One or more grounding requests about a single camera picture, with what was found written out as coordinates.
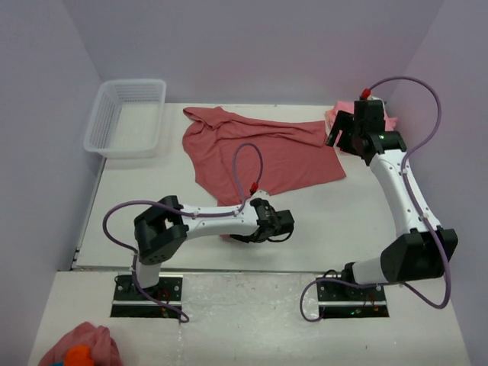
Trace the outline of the red polo t shirt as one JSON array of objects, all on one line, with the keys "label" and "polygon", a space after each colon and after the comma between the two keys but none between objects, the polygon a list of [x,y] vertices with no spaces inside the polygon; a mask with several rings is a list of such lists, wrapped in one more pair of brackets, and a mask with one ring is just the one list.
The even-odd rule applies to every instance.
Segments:
[{"label": "red polo t shirt", "polygon": [[220,206],[261,188],[271,195],[338,181],[346,173],[326,145],[324,121],[260,120],[221,107],[187,107],[182,137],[195,181]]}]

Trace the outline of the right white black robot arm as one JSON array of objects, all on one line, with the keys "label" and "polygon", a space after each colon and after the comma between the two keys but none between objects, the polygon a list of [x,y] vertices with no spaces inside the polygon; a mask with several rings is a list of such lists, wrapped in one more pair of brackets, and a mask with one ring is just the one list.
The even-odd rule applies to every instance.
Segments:
[{"label": "right white black robot arm", "polygon": [[396,230],[396,239],[378,257],[348,263],[342,273],[358,285],[440,278],[458,236],[430,211],[413,177],[403,138],[385,127],[382,102],[359,99],[353,112],[337,113],[326,141],[359,156],[370,168],[383,189]]}]

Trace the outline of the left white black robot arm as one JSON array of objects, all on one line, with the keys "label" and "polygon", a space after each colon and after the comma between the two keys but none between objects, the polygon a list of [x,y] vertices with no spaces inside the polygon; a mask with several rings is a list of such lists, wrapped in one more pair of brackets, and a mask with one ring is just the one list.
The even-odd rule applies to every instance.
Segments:
[{"label": "left white black robot arm", "polygon": [[134,219],[138,246],[136,279],[142,289],[157,284],[161,264],[181,245],[206,236],[227,236],[244,243],[289,239],[294,218],[289,210],[275,210],[266,193],[257,192],[240,205],[197,207],[164,197]]}]

